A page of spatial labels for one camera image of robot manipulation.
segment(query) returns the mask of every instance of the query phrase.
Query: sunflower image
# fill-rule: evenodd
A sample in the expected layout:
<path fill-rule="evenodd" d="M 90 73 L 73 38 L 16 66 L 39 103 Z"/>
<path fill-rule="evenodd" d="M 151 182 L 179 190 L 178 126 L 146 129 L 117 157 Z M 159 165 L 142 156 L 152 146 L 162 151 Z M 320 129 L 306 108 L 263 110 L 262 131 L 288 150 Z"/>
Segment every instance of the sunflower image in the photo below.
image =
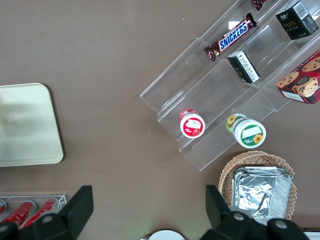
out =
<path fill-rule="evenodd" d="M 232 127 L 232 124 L 235 122 L 236 120 L 236 116 L 235 115 L 231 115 L 228 119 L 228 127 L 231 128 Z"/>
<path fill-rule="evenodd" d="M 254 136 L 253 141 L 255 144 L 258 144 L 261 142 L 261 140 L 264 138 L 264 136 L 262 134 L 257 134 Z"/>

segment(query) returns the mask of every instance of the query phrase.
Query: foil container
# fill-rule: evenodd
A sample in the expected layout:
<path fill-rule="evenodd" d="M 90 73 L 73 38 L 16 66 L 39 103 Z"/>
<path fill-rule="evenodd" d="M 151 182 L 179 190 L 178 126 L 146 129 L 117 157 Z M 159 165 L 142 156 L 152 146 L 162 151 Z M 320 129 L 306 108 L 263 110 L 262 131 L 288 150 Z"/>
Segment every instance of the foil container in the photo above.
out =
<path fill-rule="evenodd" d="M 292 178 L 283 167 L 240 167 L 233 172 L 231 206 L 249 211 L 263 225 L 283 219 Z"/>

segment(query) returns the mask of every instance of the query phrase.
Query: clear plastic case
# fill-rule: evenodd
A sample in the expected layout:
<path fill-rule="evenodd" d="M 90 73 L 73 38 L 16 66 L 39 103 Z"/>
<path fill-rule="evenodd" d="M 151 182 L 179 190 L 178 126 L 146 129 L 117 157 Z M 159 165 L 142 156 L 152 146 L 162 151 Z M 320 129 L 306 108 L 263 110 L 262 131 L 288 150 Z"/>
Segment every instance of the clear plastic case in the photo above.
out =
<path fill-rule="evenodd" d="M 0 214 L 0 222 L 16 210 L 24 201 L 33 201 L 37 209 L 40 209 L 51 198 L 58 199 L 58 211 L 67 204 L 66 195 L 0 196 L 0 199 L 6 203 L 6 210 Z"/>

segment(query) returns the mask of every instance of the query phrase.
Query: snickers bar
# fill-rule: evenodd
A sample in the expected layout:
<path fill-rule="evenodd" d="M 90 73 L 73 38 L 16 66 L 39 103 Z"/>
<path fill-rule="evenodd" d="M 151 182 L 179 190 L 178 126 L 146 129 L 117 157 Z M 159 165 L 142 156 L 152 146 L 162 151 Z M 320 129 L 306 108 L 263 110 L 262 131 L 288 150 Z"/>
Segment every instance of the snickers bar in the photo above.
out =
<path fill-rule="evenodd" d="M 249 12 L 242 22 L 240 22 L 217 42 L 214 42 L 204 50 L 208 54 L 209 58 L 214 61 L 224 50 L 242 38 L 251 28 L 256 26 L 257 23 L 254 21 L 252 14 Z"/>

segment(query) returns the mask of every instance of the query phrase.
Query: red can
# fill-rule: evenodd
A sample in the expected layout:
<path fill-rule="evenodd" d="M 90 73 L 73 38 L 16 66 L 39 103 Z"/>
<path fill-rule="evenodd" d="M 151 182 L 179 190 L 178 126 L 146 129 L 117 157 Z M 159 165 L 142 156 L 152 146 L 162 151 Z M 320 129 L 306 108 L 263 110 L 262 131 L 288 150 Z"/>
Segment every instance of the red can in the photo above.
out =
<path fill-rule="evenodd" d="M 0 199 L 0 214 L 7 209 L 7 204 L 4 200 Z"/>
<path fill-rule="evenodd" d="M 194 109 L 183 110 L 179 115 L 179 121 L 182 134 L 189 139 L 198 138 L 205 132 L 205 121 Z"/>
<path fill-rule="evenodd" d="M 15 223 L 19 228 L 36 211 L 37 205 L 33 201 L 25 201 L 14 212 L 3 219 L 2 223 Z"/>
<path fill-rule="evenodd" d="M 37 221 L 43 214 L 45 213 L 52 213 L 54 210 L 58 209 L 59 200 L 56 198 L 50 198 L 46 201 L 42 207 L 32 216 L 29 218 L 28 221 L 24 224 L 24 228 L 30 226 L 35 221 Z"/>

